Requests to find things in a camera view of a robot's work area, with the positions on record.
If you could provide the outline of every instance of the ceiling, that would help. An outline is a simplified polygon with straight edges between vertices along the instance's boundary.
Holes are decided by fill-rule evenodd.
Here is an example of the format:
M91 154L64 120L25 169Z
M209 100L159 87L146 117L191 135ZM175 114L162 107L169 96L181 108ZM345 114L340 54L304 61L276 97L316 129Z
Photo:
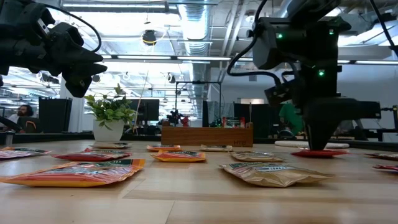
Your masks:
M38 2L62 7L93 25L101 34L103 41L99 54L194 56L230 56L242 51L249 44L250 39L246 38L246 31L251 28L252 16L260 3L251 0L39 0ZM285 2L268 1L262 14L275 15ZM390 10L396 13L397 1L383 0L376 3L382 11ZM61 12L52 9L50 12L57 23L67 22L78 28L85 40L84 47L91 50L97 46L97 37L89 27ZM373 27L374 14L368 1L342 1L340 7L329 14L329 16L337 15L343 16L353 26L354 31L340 38L341 52L347 54L342 57L359 57L358 54L349 54L359 51L350 50L349 53L345 53L344 47L373 44L380 52L372 50L370 51L372 53L365 56L368 59L385 58L385 49L388 47L383 48L379 45L386 45L386 40L380 28L377 25ZM394 37L397 36L394 39L398 39L396 21L390 22L389 29ZM145 30L155 31L157 37L155 45L148 46L143 43L142 35ZM210 67L218 68L219 63L145 63L122 60L102 63L108 66L108 70L99 75L99 82L91 84L87 94L106 94L120 83L130 98L141 96L160 99L162 116L175 107L175 84L168 81L170 76L174 76L176 81L217 81L220 74L219 69L210 69ZM276 72L280 73L283 69L282 66ZM57 80L49 83L47 75L49 75L47 72L31 74L23 68L11 68L9 75L4 77L7 87L1 88L0 106L5 106L8 110L23 103L37 106L39 96L59 97L61 87L56 83L61 83L61 78L54 77ZM258 77L257 82L253 83L248 81L248 77L227 76L223 81L226 85L249 86L262 85L267 83L268 79ZM208 85L187 84L183 88L182 86L183 84L178 86L182 94L178 97L177 108L183 114L201 117L201 100L207 96Z

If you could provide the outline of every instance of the table surface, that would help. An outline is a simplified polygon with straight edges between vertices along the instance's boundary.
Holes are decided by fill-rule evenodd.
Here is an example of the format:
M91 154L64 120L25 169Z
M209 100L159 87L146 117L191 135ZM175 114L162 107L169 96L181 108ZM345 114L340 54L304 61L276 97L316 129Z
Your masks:
M64 141L16 146L78 152L93 141ZM398 172L372 168L398 162L363 156L334 159L295 157L294 148L257 144L255 151L274 152L289 164L335 174L318 184L284 189L257 187L225 172L219 164L236 162L225 152L207 152L207 161L174 163L154 160L148 144L132 142L132 158L145 168L124 182L94 188L26 187L0 183L0 223L398 223ZM198 147L183 147L198 150ZM0 175L17 175L66 163L51 156L0 162Z

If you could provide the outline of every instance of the black monitor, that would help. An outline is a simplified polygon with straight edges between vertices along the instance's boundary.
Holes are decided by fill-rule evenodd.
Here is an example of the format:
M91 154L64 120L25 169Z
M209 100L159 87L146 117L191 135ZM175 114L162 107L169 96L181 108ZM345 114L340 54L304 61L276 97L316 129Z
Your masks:
M130 109L137 110L139 100L131 100ZM138 121L158 121L160 100L142 99L138 109Z

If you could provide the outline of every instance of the metal frame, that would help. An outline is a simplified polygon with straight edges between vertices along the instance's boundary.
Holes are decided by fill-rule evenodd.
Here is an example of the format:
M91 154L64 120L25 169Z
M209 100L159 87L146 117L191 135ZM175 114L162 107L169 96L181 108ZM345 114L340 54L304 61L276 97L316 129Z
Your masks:
M206 84L218 84L218 86L220 87L220 93L219 93L219 97L220 97L220 103L219 103L219 118L221 119L221 82L202 82L202 81L193 81L193 82L175 82L175 108L174 110L177 110L177 92L178 92L178 84L180 83L191 83L194 85L206 85Z

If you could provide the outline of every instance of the red snack bag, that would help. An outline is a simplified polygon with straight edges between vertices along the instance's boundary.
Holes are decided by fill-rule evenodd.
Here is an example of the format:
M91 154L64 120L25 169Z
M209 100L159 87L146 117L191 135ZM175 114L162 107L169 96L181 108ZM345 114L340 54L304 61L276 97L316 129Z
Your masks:
M54 158L66 159L71 161L110 161L131 156L131 153L117 150L92 150L86 149L84 152L76 152L64 155L51 155Z
M396 171L398 171L398 166L375 165L373 168L376 168L376 169L385 169L385 170L396 170Z
M348 154L346 150L321 150L321 151L311 151L309 149L302 149L299 152L292 152L291 155L302 156L302 157L312 157L312 158L332 158L333 156L339 156Z
M181 151L181 146L175 145L159 145L159 146L147 146L150 151L168 150L168 151Z
M206 154L204 152L160 150L156 155L151 156L163 162L197 162L206 160Z
M398 154L393 154L393 153L365 153L365 155L378 159L398 161Z
M38 187L92 187L124 181L144 167L145 159L69 162L50 169L0 177L0 182Z
M39 149L5 147L3 149L0 149L0 160L29 157L29 156L43 156L49 152L50 151L39 150Z

